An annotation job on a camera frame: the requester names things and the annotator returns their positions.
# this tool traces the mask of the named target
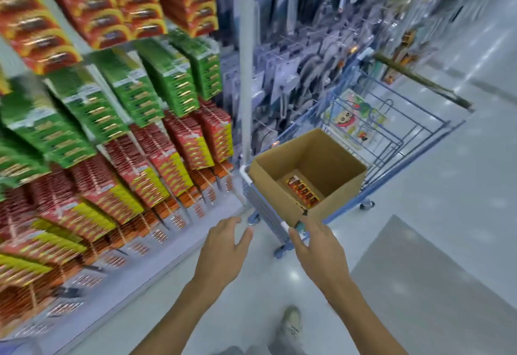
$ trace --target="person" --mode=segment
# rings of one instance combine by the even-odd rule
[[[407,355],[366,303],[350,277],[345,251],[332,231],[320,222],[303,216],[309,232],[309,246],[298,231],[289,228],[296,256],[307,276],[320,289],[348,329],[361,355]],[[217,223],[208,232],[192,280],[184,287],[172,308],[133,350],[131,355],[180,355],[203,314],[239,274],[253,238],[248,227],[235,245],[239,217]],[[269,347],[251,347],[246,355],[303,355],[299,335],[301,315],[295,306],[284,313]],[[242,355],[230,347],[220,355]]]

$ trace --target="open cardboard box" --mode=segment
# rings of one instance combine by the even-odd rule
[[[308,216],[324,220],[359,194],[366,166],[321,129],[314,129],[255,157],[249,175],[282,220],[296,226],[305,208],[286,180],[298,175],[320,198]]]

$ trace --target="white tile floor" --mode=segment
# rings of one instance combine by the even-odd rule
[[[517,0],[490,6],[487,18],[465,30],[437,59],[467,75],[513,93],[517,85]],[[466,271],[517,307],[513,210],[517,171],[517,108],[468,81],[425,66],[421,74],[456,88],[475,103],[468,123],[380,189],[369,212],[353,210],[331,227],[352,269],[392,214],[397,214]],[[411,83],[401,84],[410,92]],[[435,109],[446,114],[447,108]],[[185,355],[209,355],[230,345],[265,343],[288,304],[301,308],[308,354],[357,353],[323,296],[288,253],[273,259],[278,241],[262,223],[242,273],[203,317]],[[73,351],[73,355],[125,355],[158,322],[190,279],[198,253],[173,269]]]

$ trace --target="shopping cart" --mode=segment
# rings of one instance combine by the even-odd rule
[[[464,124],[467,116],[474,111],[470,102],[453,91],[383,57],[376,58],[409,77],[408,81],[415,85],[413,89],[407,87],[410,95],[399,94],[368,76],[359,65],[352,65],[332,93],[301,116],[268,147],[321,128],[366,165],[366,178],[360,193],[327,217],[323,221],[325,224],[353,207],[359,206],[362,210],[374,207],[375,203],[369,199],[372,193]],[[437,99],[438,111],[432,112],[430,108],[436,106]],[[437,112],[446,112],[448,120],[438,116]],[[356,117],[352,123],[353,129],[348,122],[350,117]],[[249,223],[255,224],[262,219],[268,224],[282,242],[282,246],[275,251],[275,257],[281,258],[286,250],[294,247],[289,240],[288,225],[255,187],[248,169],[249,163],[241,166],[240,174],[244,195],[255,208]],[[304,239],[308,236],[307,232],[302,234]]]

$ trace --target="sneaker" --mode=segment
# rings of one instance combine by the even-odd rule
[[[298,339],[301,333],[301,314],[296,306],[288,306],[282,317],[281,329]]]

